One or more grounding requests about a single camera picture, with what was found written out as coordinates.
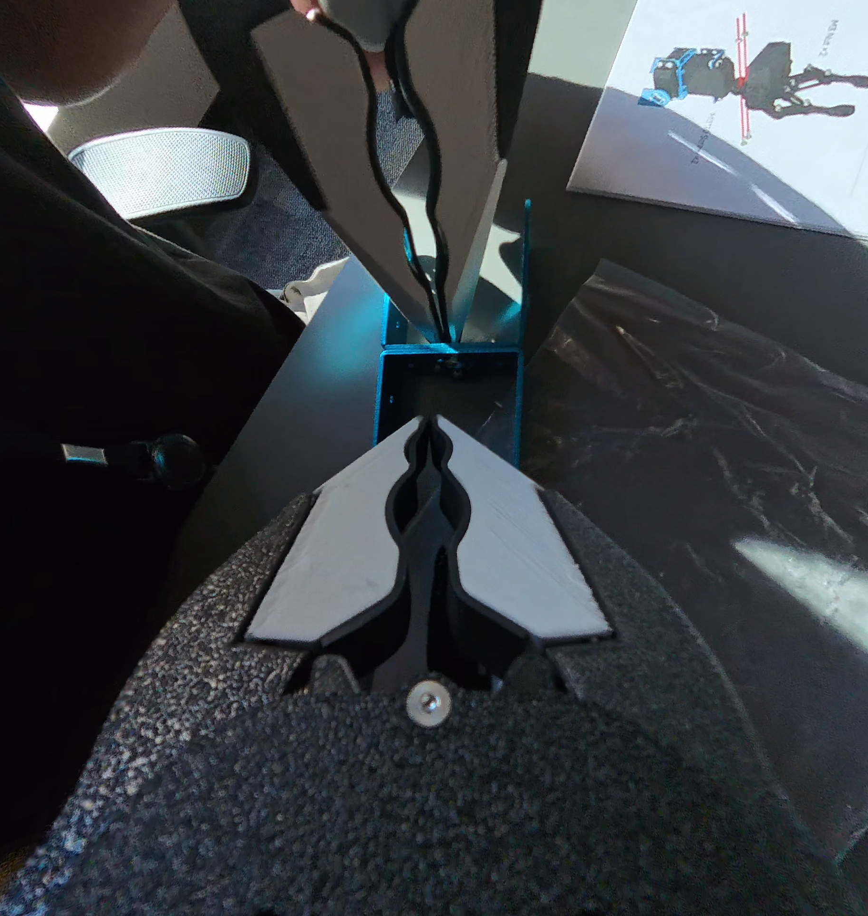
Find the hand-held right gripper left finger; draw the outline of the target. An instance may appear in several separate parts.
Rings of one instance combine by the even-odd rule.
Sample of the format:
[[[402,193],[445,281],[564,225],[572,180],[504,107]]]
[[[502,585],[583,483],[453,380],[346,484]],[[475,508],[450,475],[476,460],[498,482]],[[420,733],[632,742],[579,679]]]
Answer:
[[[326,648],[396,609],[425,461],[426,419],[417,416],[315,491],[247,641]]]

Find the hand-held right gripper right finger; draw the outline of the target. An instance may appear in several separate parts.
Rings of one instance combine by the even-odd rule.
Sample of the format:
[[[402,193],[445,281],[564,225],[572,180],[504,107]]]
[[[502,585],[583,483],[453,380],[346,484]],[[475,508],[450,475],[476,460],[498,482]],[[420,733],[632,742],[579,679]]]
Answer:
[[[448,562],[461,606],[541,646],[611,636],[541,487],[440,415],[434,456],[441,510],[454,530]]]

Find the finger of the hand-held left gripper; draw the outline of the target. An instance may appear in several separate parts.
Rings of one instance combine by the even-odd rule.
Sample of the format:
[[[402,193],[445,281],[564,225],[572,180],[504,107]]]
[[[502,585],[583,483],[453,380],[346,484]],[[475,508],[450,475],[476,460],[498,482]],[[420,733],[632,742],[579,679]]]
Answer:
[[[442,338],[404,208],[382,175],[377,102],[363,50],[323,16],[285,11],[250,40],[319,191],[320,213],[426,338]]]
[[[433,291],[448,338],[474,301],[541,1],[414,2],[396,27],[397,85],[428,153]]]

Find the blue metal bracket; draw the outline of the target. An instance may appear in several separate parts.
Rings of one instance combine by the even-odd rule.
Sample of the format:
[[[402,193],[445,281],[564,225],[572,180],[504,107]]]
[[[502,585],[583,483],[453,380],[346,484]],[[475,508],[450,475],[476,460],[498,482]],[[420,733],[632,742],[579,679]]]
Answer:
[[[519,466],[523,342],[529,313],[532,200],[523,205],[521,291],[516,299],[481,277],[473,312],[457,343],[414,342],[409,322],[387,301],[375,396],[373,443],[410,418],[442,414]]]

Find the person's left hand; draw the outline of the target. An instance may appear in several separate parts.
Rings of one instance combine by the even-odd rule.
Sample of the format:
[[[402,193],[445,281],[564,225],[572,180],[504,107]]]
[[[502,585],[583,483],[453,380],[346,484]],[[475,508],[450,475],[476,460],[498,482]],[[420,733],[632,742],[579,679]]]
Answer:
[[[333,20],[322,12],[320,2],[315,1],[291,1],[292,8],[303,17],[310,21],[321,21],[325,24],[334,24]],[[372,77],[372,85],[378,94],[386,94],[391,91],[391,78],[386,68],[385,55],[383,52],[371,52],[361,48],[364,61],[368,65]]]

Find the large clear plastic bag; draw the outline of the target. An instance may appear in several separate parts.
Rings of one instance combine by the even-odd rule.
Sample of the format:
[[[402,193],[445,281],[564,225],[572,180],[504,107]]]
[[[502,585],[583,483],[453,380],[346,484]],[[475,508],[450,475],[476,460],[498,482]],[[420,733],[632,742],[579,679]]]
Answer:
[[[525,374],[522,464],[651,573],[830,854],[868,832],[868,387],[602,261]]]

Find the white instruction sheet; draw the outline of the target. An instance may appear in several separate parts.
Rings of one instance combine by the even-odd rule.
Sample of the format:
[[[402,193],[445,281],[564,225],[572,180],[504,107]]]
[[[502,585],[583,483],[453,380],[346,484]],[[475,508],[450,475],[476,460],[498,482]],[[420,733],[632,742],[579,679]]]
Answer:
[[[868,241],[868,1],[637,2],[567,189]]]

